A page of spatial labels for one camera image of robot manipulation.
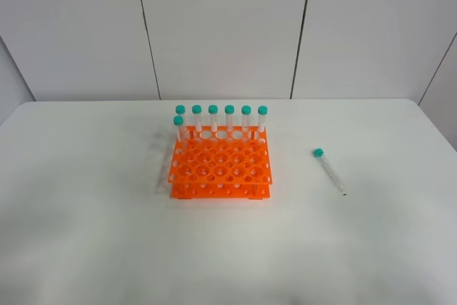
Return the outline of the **teal-capped test tube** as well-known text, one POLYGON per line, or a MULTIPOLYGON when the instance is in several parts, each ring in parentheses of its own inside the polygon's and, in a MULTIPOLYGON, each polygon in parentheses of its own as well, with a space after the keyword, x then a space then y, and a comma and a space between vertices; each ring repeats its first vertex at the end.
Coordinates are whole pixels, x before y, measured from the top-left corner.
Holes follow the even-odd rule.
POLYGON ((321 148, 314 149, 313 157, 319 162, 322 169, 326 172, 326 175, 331 180, 333 186, 344 196, 347 195, 346 187, 343 185, 341 177, 332 167, 330 161, 327 158, 327 155, 324 153, 324 150, 321 148))

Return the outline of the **orange test tube rack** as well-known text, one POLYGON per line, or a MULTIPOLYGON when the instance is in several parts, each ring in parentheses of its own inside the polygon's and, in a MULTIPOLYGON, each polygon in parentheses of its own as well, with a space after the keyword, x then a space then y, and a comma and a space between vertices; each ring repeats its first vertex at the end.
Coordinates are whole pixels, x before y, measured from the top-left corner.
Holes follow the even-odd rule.
POLYGON ((168 183, 175 199, 268 199, 273 178, 266 132, 255 126, 197 132, 188 125, 176 140, 168 183))

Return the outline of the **second row left tube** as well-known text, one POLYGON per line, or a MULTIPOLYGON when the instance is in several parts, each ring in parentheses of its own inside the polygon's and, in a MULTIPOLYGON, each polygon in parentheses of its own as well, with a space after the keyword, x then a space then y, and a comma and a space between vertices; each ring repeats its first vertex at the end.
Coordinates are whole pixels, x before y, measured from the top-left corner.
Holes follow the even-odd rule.
POLYGON ((178 119, 178 117, 175 116, 175 117, 174 117, 174 126, 176 127, 176 130, 177 130, 177 141, 178 141, 180 144, 184 144, 185 141, 186 141, 185 132, 182 132, 182 130, 180 129, 180 127, 177 126, 177 125, 175 125, 177 119, 178 119))

